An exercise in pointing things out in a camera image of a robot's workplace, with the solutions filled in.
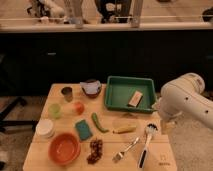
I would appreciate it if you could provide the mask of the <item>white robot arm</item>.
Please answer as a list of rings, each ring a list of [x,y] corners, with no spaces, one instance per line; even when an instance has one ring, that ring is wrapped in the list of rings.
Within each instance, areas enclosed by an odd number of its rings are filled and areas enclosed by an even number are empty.
[[[213,101],[202,96],[204,79],[186,73],[164,84],[161,97],[152,105],[164,122],[171,122],[182,113],[190,114],[213,130]]]

